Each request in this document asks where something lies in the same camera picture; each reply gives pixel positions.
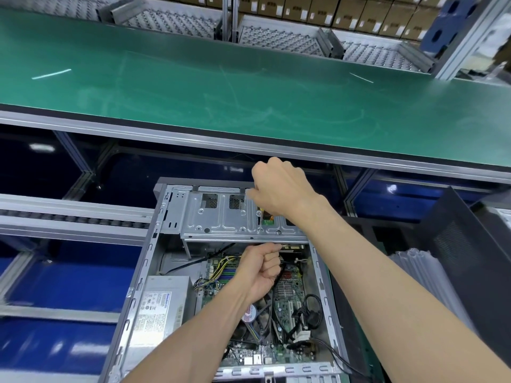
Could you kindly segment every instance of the box label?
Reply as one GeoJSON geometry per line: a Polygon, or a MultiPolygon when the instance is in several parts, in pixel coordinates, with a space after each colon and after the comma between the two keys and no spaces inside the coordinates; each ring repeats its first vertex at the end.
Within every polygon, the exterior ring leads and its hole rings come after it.
{"type": "MultiPolygon", "coordinates": [[[[154,347],[163,341],[171,296],[172,292],[144,293],[142,295],[130,346],[154,347]]],[[[176,317],[176,324],[179,322],[178,328],[181,326],[182,319],[182,307],[180,307],[178,317],[176,317]]]]}
{"type": "Polygon", "coordinates": [[[446,1],[447,1],[447,0],[440,0],[440,1],[438,2],[437,6],[438,6],[439,8],[441,8],[442,6],[444,6],[444,4],[446,3],[446,1]]]}

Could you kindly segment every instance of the white label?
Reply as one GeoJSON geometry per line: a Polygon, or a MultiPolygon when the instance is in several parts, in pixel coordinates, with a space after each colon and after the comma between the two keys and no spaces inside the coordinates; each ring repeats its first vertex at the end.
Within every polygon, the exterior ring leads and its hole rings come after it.
{"type": "Polygon", "coordinates": [[[447,1],[447,0],[440,0],[440,1],[438,2],[437,6],[438,6],[439,8],[441,8],[442,6],[444,6],[444,4],[446,3],[446,1],[447,1]]]}
{"type": "Polygon", "coordinates": [[[400,25],[398,28],[398,31],[395,33],[396,36],[401,36],[403,34],[403,31],[405,30],[404,25],[400,25]]]}
{"type": "MultiPolygon", "coordinates": [[[[156,346],[163,341],[171,295],[170,292],[144,293],[142,295],[130,346],[156,346]]],[[[178,319],[182,321],[182,314],[180,317],[176,317],[176,321],[178,319]]]]}

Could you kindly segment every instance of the hand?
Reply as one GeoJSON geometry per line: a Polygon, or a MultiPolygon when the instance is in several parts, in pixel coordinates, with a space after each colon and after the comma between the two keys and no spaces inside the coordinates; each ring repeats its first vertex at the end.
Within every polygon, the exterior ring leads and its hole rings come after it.
{"type": "Polygon", "coordinates": [[[255,189],[246,191],[248,197],[265,211],[283,215],[297,226],[298,216],[307,214],[306,208],[323,198],[312,189],[301,168],[277,157],[270,158],[267,164],[259,161],[252,168],[252,176],[255,189]]]}
{"type": "Polygon", "coordinates": [[[248,246],[241,256],[233,281],[247,288],[246,304],[259,301],[268,293],[281,271],[278,251],[281,244],[265,243],[248,246]]]}

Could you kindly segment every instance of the green work surface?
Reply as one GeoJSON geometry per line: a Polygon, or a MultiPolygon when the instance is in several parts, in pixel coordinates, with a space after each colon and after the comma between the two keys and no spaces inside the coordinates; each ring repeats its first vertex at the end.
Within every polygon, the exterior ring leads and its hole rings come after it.
{"type": "Polygon", "coordinates": [[[0,52],[0,103],[511,166],[506,87],[11,10],[0,52]]]}

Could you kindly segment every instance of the motherboard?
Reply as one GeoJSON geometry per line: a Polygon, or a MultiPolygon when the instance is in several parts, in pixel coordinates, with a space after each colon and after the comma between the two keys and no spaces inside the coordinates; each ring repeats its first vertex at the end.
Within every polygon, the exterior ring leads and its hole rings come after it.
{"type": "MultiPolygon", "coordinates": [[[[201,308],[232,279],[239,258],[235,255],[208,260],[206,274],[194,285],[196,289],[203,289],[201,308]]],[[[295,326],[297,329],[292,339],[304,329],[303,318],[297,322],[300,318],[293,317],[293,313],[302,307],[304,296],[300,263],[284,264],[272,290],[241,317],[220,365],[233,367],[315,360],[314,345],[289,349],[289,341],[285,341],[289,339],[283,338],[283,333],[290,333],[295,326]]]]}

